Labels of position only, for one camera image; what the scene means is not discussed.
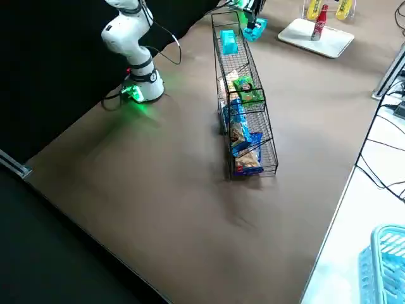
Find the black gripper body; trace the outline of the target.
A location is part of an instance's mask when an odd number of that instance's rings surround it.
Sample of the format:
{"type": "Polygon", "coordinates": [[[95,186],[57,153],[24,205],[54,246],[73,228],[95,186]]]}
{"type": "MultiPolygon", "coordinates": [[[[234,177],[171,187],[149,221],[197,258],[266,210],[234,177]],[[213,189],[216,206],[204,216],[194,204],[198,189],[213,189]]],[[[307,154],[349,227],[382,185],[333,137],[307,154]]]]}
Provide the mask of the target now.
{"type": "Polygon", "coordinates": [[[263,7],[266,3],[266,0],[253,0],[251,1],[250,4],[250,11],[251,11],[251,16],[252,19],[257,19],[261,11],[263,10],[263,7]]]}

